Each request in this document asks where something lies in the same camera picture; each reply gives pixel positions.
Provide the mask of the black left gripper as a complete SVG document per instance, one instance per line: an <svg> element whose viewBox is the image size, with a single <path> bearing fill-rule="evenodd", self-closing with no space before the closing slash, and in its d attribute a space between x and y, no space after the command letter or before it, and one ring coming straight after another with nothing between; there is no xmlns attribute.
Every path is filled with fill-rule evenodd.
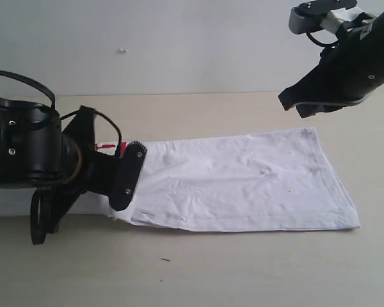
<svg viewBox="0 0 384 307"><path fill-rule="evenodd" d="M96 150L95 118L105 119L117 132L118 144L113 155ZM47 233L58 231L59 223L80 195L92 192L103 196L112 193L122 156L122 133L106 115L91 107L81 106L63 118L72 121L63 130L77 153L77 164L61 187L37 189L30 204L30 235L33 245L43 244Z"/></svg>

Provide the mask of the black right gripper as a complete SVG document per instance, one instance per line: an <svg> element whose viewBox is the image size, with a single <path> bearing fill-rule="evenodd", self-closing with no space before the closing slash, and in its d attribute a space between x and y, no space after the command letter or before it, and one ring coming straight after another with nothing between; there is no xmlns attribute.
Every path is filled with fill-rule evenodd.
<svg viewBox="0 0 384 307"><path fill-rule="evenodd" d="M357 104L383 84L384 20L376 19L352 30L321 69L311 70L278 99L285 111L295 107L301 118L309 118Z"/></svg>

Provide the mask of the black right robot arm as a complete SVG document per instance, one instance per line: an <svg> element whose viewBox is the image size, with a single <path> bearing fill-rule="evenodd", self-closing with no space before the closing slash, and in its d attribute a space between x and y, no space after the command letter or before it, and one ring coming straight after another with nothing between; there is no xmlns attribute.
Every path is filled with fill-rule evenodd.
<svg viewBox="0 0 384 307"><path fill-rule="evenodd" d="M384 84L384 11L356 1L305 1L291 9L289 29L320 46L320 60L278 96L301 118L357 106Z"/></svg>

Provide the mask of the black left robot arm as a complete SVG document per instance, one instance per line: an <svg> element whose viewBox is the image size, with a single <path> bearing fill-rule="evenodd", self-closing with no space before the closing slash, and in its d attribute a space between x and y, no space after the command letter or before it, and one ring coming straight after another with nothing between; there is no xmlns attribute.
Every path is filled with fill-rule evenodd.
<svg viewBox="0 0 384 307"><path fill-rule="evenodd" d="M81 106L63 117L53 107L0 98L0 189L34 188L30 205L30 235L43 244L58 230L61 219L80 195L93 192L110 197L124 162L121 144L113 155L95 145L93 108Z"/></svg>

